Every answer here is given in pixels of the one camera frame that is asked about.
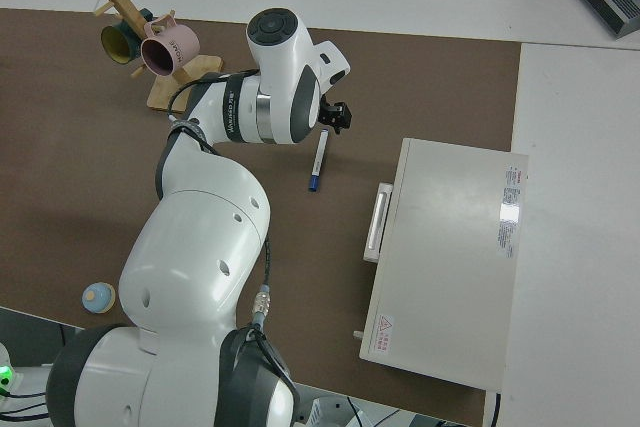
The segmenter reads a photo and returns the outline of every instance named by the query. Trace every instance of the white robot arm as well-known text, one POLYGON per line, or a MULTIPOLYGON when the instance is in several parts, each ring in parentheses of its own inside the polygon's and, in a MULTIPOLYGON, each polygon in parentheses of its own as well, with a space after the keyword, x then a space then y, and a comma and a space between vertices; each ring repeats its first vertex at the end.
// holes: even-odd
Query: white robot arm
POLYGON ((85 331, 65 348, 47 384, 55 427, 292 423, 295 386, 262 331, 268 282, 253 322, 237 329, 235 320, 267 240, 269 202, 211 144, 296 143, 318 117, 349 127, 346 105, 324 100, 349 64, 332 43, 313 45, 285 9, 254 17, 247 39, 260 71, 195 81, 184 119, 173 123, 156 174, 160 203, 120 278, 120 302, 137 327, 85 331))

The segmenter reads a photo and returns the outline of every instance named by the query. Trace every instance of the marker pen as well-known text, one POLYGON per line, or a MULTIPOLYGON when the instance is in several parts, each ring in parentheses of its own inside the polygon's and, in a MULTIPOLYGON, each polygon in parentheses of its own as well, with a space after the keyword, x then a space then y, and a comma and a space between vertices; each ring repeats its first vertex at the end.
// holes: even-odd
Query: marker pen
POLYGON ((311 178, 309 179, 309 190, 315 192, 318 190, 320 182, 320 167, 322 166, 322 157, 324 157, 324 149, 327 146, 327 138, 329 137, 329 129, 322 129, 320 132, 320 140, 318 141, 318 150, 316 151, 316 160, 313 163, 311 178))

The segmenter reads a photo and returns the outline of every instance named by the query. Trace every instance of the white box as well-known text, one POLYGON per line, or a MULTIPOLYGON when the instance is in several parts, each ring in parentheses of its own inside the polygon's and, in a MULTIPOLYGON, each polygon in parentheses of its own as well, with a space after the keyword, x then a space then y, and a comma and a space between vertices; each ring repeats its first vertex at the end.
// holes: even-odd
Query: white box
POLYGON ((404 139, 360 357, 500 392, 527 157, 404 139))

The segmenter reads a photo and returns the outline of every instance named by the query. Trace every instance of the brown surface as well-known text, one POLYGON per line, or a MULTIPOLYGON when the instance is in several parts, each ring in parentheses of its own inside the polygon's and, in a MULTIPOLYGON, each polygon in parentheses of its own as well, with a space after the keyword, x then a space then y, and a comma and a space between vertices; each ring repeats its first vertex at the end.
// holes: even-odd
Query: brown surface
MULTIPOLYGON (((220 72, 222 70, 223 61, 215 55, 198 55, 195 59, 189 61, 184 70, 187 75, 193 79, 199 79, 207 72, 220 72)), ((175 78, 169 76, 157 76, 153 82, 149 97, 147 98, 147 107, 156 110, 168 110, 169 100, 178 88, 184 85, 178 83, 175 78)), ((180 95, 173 103, 172 111, 175 113, 183 113, 189 96, 187 94, 180 95)))
MULTIPOLYGON (((86 313, 80 296, 95 281, 117 285, 157 202, 154 169, 168 129, 145 107, 153 77, 131 80, 103 54, 99 32, 112 20, 0 10, 0 305, 79 326, 124 319, 119 306, 86 313)), ((225 70, 254 66, 244 26, 187 24, 225 70)), ((375 265, 362 260, 373 200, 378 182, 393 181, 402 138, 508 150, 520 46, 312 36, 333 40, 352 66, 329 95, 348 102, 352 128, 330 136, 319 191, 307 191, 319 128, 298 146, 220 146, 270 198, 270 338, 299 382, 480 425, 483 392, 360 360, 352 332, 364 328, 373 286, 375 265)), ((261 265, 241 297, 239 324, 249 319, 261 265)))

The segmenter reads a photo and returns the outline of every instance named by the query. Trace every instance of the black cable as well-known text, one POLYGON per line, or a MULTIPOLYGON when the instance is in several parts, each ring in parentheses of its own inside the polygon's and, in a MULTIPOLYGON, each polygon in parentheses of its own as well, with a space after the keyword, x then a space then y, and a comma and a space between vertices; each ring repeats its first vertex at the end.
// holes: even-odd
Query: black cable
POLYGON ((491 420, 491 427, 496 427, 498 425, 498 415, 500 415, 500 399, 502 396, 500 394, 496 394, 496 406, 493 408, 493 419, 491 420))
POLYGON ((209 144, 207 144, 204 140, 202 140, 200 137, 198 137, 195 132, 193 132, 193 131, 191 131, 189 129, 186 129, 186 128, 182 128, 182 129, 180 129, 180 133, 187 134, 193 140, 198 142, 198 144, 200 144, 200 148, 202 150, 208 151, 210 154, 213 154, 213 155, 220 155, 216 149, 214 149, 209 144))
POLYGON ((262 333, 259 325, 253 326, 253 337, 258 344, 258 348, 262 352, 262 355, 267 359, 271 367, 276 372, 278 377, 285 383, 285 385, 289 388, 291 392, 297 392, 296 385, 289 377, 287 371, 282 367, 280 362, 276 359, 275 355, 273 355, 273 351, 271 350, 271 346, 269 341, 267 340, 267 336, 262 333))
POLYGON ((46 394, 46 392, 40 392, 40 393, 37 393, 37 394, 16 395, 16 394, 12 394, 11 392, 7 392, 6 390, 0 388, 0 396, 8 397, 10 399, 31 399, 32 397, 41 397, 41 396, 43 396, 45 394, 46 394))
MULTIPOLYGON (((243 70, 242 72, 238 72, 239 74, 243 74, 243 77, 251 77, 252 75, 257 74, 258 72, 260 72, 258 69, 251 69, 251 70, 243 70)), ((178 90, 176 90, 174 92, 174 94, 171 96, 171 98, 169 99, 169 105, 167 106, 167 115, 169 117, 171 117, 173 115, 173 104, 176 101, 176 99, 178 98, 178 96, 184 92, 185 90, 193 87, 194 85, 202 85, 202 84, 219 84, 221 82, 226 82, 229 80, 229 77, 231 77, 231 75, 233 74, 224 74, 220 77, 216 77, 214 79, 196 79, 196 80, 192 80, 191 82, 187 82, 186 84, 180 86, 180 88, 178 90)))
POLYGON ((48 419, 49 414, 25 415, 22 417, 11 417, 10 415, 0 414, 0 420, 3 422, 29 422, 31 420, 48 419))
POLYGON ((384 422, 385 420, 387 420, 389 417, 393 417, 394 415, 396 415, 398 412, 400 412, 400 409, 397 409, 395 412, 391 412, 389 415, 387 415, 384 419, 378 421, 377 423, 373 424, 373 427, 378 427, 382 422, 384 422))
POLYGON ((271 275, 271 242, 269 236, 264 239, 264 285, 269 285, 269 276, 271 275))
POLYGON ((353 402, 351 402, 351 397, 347 397, 347 400, 349 401, 349 405, 353 409, 353 413, 356 414, 356 419, 358 420, 358 425, 360 427, 362 427, 362 421, 360 420, 360 416, 358 415, 358 411, 356 410, 356 406, 353 405, 353 402))
POLYGON ((30 405, 29 407, 23 407, 22 409, 17 409, 17 410, 8 410, 6 412, 0 412, 0 415, 6 415, 6 414, 17 414, 19 412, 24 412, 25 410, 31 410, 31 409, 35 409, 36 407, 42 407, 44 405, 47 405, 46 402, 43 402, 41 404, 36 404, 36 405, 30 405))
POLYGON ((62 346, 64 347, 65 345, 67 345, 67 336, 64 333, 64 326, 62 324, 58 324, 58 327, 60 328, 60 336, 62 337, 62 346))

